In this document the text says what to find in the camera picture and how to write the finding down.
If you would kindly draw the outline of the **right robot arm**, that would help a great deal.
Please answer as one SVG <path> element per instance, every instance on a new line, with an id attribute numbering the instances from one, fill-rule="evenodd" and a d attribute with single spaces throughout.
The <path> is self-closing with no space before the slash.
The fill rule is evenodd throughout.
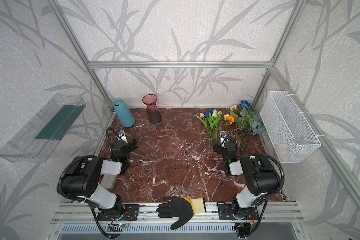
<path id="1" fill-rule="evenodd" d="M 266 154 L 237 156 L 237 146 L 224 141 L 213 150 L 223 157 L 223 169 L 230 176 L 244 176 L 246 186 L 231 204 L 232 213 L 238 216 L 266 202 L 277 194 L 285 183 L 285 173 L 278 161 Z"/>

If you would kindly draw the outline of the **pink glass vase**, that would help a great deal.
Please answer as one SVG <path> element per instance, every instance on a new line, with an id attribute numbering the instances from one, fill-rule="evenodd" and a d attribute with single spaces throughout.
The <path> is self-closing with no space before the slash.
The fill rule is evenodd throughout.
<path id="1" fill-rule="evenodd" d="M 160 111 L 156 105 L 158 98 L 156 95 L 148 94 L 142 98 L 142 102 L 147 106 L 148 120 L 152 124 L 159 123 L 162 119 Z"/>

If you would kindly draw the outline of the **white tulip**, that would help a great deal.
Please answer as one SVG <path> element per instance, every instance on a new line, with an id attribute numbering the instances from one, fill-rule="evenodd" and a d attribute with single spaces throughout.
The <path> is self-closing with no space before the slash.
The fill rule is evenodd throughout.
<path id="1" fill-rule="evenodd" d="M 214 137 L 215 137 L 215 143 L 218 142 L 218 130 L 217 130 L 217 126 L 218 126 L 218 122 L 220 121 L 219 120 L 219 114 L 218 114 L 218 111 L 217 110 L 213 110 L 213 113 L 212 113 L 212 119 L 213 119 L 213 129 L 214 129 Z"/>

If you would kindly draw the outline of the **pink tulip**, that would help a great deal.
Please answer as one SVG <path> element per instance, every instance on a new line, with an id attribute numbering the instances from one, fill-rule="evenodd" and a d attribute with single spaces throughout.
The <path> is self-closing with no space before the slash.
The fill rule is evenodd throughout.
<path id="1" fill-rule="evenodd" d="M 205 113 L 200 113 L 200 115 L 198 116 L 198 119 L 204 124 L 205 128 L 206 128 L 206 122 L 205 122 Z"/>

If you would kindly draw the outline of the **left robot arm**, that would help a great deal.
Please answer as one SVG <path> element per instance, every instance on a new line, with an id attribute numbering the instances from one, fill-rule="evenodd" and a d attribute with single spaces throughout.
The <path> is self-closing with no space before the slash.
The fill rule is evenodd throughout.
<path id="1" fill-rule="evenodd" d="M 130 152 L 137 148 L 135 139 L 131 143 L 119 140 L 112 145 L 111 159 L 91 155 L 75 157 L 63 170 L 57 192 L 66 199 L 87 203 L 92 209 L 122 215 L 125 208 L 121 197 L 102 187 L 99 179 L 101 175 L 124 175 L 130 166 Z"/>

